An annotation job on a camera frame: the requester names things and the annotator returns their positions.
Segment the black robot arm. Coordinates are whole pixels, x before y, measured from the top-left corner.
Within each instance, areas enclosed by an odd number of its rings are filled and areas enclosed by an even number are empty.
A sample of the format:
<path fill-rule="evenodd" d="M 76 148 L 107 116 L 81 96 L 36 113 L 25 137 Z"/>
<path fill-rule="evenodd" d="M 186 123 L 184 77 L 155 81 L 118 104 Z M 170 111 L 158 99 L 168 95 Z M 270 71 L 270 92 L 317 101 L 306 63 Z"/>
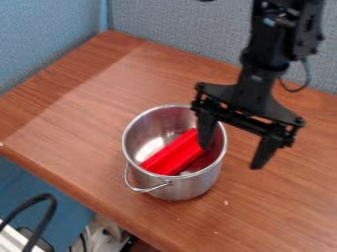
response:
<path fill-rule="evenodd" d="M 306 57 L 323 40 L 325 0 L 254 0 L 249 44 L 242 50 L 242 71 L 234 85 L 199 82 L 191 109 L 198 117 L 199 144 L 207 148 L 218 122 L 258 135 L 261 143 L 250 167 L 259 169 L 275 151 L 295 141 L 302 117 L 273 97 L 273 85 L 290 63 L 309 71 Z"/>

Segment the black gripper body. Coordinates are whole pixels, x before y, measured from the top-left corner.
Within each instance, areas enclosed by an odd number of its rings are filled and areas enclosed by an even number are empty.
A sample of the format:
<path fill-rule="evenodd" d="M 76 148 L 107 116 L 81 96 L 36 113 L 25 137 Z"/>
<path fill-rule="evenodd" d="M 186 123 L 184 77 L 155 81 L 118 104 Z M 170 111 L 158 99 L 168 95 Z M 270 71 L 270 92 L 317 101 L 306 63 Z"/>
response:
<path fill-rule="evenodd" d="M 196 116 L 207 111 L 216 122 L 261 138 L 273 135 L 279 139 L 279 148 L 290 147 L 305 121 L 274 98 L 273 86 L 283 74 L 283 71 L 245 64 L 235 85 L 198 82 L 191 103 Z"/>

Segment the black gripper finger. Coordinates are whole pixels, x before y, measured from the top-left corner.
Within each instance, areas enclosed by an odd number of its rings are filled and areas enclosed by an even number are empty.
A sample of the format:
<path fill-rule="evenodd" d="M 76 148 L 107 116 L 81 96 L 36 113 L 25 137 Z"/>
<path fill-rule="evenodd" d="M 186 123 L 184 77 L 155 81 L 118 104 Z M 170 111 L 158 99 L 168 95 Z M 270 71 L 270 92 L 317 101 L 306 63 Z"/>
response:
<path fill-rule="evenodd" d="M 216 120 L 207 111 L 198 113 L 198 131 L 199 131 L 199 144 L 204 150 L 210 148 L 211 139 L 214 136 Z"/>
<path fill-rule="evenodd" d="M 273 157 L 278 148 L 279 139 L 273 135 L 265 136 L 259 142 L 250 168 L 261 169 Z"/>

